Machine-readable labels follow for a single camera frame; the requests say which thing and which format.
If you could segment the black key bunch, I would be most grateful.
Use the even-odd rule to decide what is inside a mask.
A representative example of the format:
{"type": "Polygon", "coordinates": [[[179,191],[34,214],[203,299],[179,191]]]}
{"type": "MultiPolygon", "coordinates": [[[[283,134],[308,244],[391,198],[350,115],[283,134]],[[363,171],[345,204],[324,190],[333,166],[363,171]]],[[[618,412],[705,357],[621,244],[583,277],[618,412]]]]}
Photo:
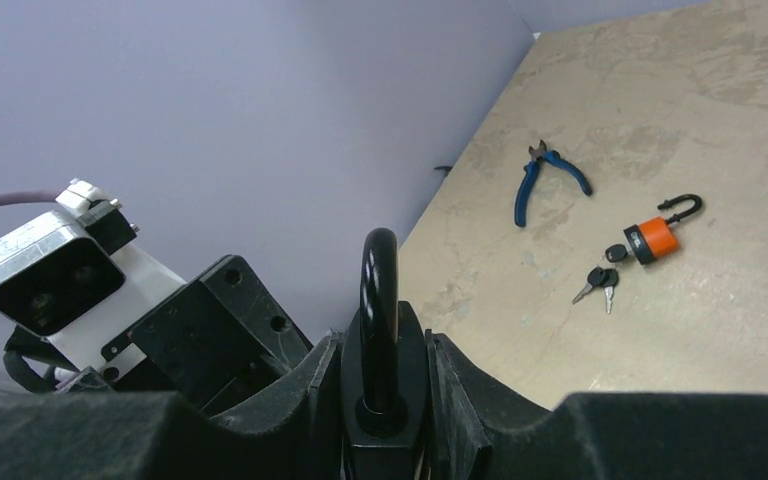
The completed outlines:
{"type": "MultiPolygon", "coordinates": [[[[624,244],[614,244],[604,251],[602,258],[610,264],[616,264],[626,260],[628,254],[629,250],[624,244]]],[[[597,264],[587,274],[584,287],[574,296],[571,303],[575,305],[586,295],[599,288],[603,291],[605,297],[605,311],[607,314],[610,314],[613,309],[614,294],[618,284],[619,272],[615,267],[603,267],[601,264],[597,264]]]]}

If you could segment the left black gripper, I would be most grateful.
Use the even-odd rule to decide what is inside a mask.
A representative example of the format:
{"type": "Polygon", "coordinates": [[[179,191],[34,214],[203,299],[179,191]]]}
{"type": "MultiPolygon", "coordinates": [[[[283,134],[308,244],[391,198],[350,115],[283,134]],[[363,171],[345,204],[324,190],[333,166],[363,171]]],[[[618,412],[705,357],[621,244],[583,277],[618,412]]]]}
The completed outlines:
{"type": "Polygon", "coordinates": [[[102,348],[144,354],[131,371],[106,367],[117,392],[176,391],[213,416],[295,368],[312,344],[249,263],[225,255],[102,348]]]}

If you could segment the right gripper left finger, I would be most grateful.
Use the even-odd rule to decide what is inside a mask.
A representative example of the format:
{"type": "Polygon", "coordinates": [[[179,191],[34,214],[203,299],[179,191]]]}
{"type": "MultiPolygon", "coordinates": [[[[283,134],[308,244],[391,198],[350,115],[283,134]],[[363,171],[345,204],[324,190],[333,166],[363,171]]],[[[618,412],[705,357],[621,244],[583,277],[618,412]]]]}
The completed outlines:
{"type": "Polygon", "coordinates": [[[338,479],[344,336],[324,337],[290,372],[213,420],[237,434],[235,479],[338,479]]]}

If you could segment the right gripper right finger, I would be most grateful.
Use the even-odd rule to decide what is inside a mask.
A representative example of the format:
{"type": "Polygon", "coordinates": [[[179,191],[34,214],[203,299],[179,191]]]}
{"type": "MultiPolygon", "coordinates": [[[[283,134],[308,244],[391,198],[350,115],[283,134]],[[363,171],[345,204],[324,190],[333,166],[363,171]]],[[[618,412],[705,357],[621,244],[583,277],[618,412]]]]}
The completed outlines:
{"type": "Polygon", "coordinates": [[[518,435],[551,411],[475,365],[445,334],[425,331],[429,367],[426,479],[521,479],[518,435]]]}

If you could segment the orange black padlock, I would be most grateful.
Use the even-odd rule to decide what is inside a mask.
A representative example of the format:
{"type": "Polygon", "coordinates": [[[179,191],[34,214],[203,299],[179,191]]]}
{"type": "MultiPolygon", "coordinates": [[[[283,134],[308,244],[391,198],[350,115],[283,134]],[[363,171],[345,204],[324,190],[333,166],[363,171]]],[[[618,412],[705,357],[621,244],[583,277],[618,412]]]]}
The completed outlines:
{"type": "Polygon", "coordinates": [[[690,202],[687,209],[668,218],[654,217],[646,222],[631,225],[623,230],[631,253],[641,265],[649,265],[662,259],[680,248],[677,237],[671,230],[673,224],[698,213],[704,206],[703,199],[696,194],[682,194],[661,202],[657,209],[665,212],[685,202],[690,202]]]}

